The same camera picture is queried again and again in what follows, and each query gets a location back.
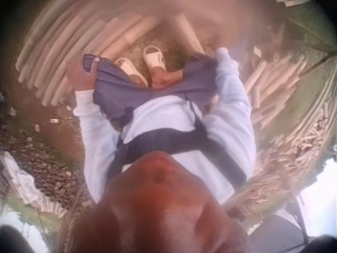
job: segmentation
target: person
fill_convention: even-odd
[[[86,54],[68,67],[97,202],[78,224],[77,252],[249,252],[246,232],[221,207],[256,155],[238,64],[225,45],[175,72],[156,46],[143,58],[151,87],[126,58]]]

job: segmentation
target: hand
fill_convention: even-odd
[[[73,58],[68,65],[67,78],[75,91],[87,91],[95,89],[97,68],[100,58],[96,57],[91,65],[90,72],[83,69],[83,54]]]

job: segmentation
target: sandal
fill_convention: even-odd
[[[147,53],[149,49],[155,49],[157,52]],[[154,67],[161,67],[166,71],[163,52],[157,46],[150,45],[145,47],[143,50],[143,59],[150,73]]]
[[[146,87],[148,87],[148,82],[145,79],[145,77],[136,69],[136,67],[132,64],[132,62],[125,57],[118,58],[115,61],[115,64],[118,65],[128,76],[130,75],[136,75],[138,76],[145,84]]]

